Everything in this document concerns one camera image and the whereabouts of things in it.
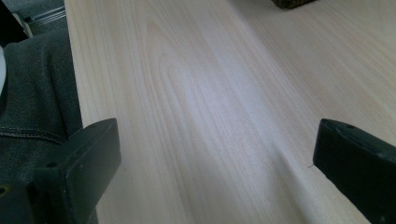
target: gray fabric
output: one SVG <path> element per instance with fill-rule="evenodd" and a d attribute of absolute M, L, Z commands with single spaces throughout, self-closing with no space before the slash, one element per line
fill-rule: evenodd
<path fill-rule="evenodd" d="M 82 127 L 67 30 L 4 49 L 0 183 L 32 180 L 32 168 Z"/>

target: light wood grain surface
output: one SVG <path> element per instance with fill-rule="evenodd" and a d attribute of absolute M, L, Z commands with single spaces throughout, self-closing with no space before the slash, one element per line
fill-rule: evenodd
<path fill-rule="evenodd" d="M 115 117 L 101 223 L 367 223 L 320 119 L 396 145 L 396 2 L 65 0 L 84 125 Z"/>

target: wood grain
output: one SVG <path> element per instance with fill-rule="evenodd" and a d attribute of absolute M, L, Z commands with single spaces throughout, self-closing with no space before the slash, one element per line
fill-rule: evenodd
<path fill-rule="evenodd" d="M 396 145 L 396 3 L 66 0 L 85 125 L 115 117 L 101 223 L 367 223 L 320 119 Z"/>

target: dark object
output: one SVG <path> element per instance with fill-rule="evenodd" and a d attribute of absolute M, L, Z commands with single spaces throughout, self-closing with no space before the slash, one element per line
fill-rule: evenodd
<path fill-rule="evenodd" d="M 0 46 L 5 47 L 9 43 L 20 42 L 24 39 L 27 39 L 27 35 L 23 28 L 3 1 L 0 1 Z"/>
<path fill-rule="evenodd" d="M 292 9 L 295 7 L 300 7 L 306 3 L 313 2 L 315 0 L 272 0 L 272 1 L 278 7 Z"/>
<path fill-rule="evenodd" d="M 396 223 L 396 147 L 323 119 L 314 164 L 372 223 Z"/>
<path fill-rule="evenodd" d="M 0 185 L 0 223 L 85 224 L 119 165 L 117 121 L 94 123 L 46 156 L 27 187 Z"/>

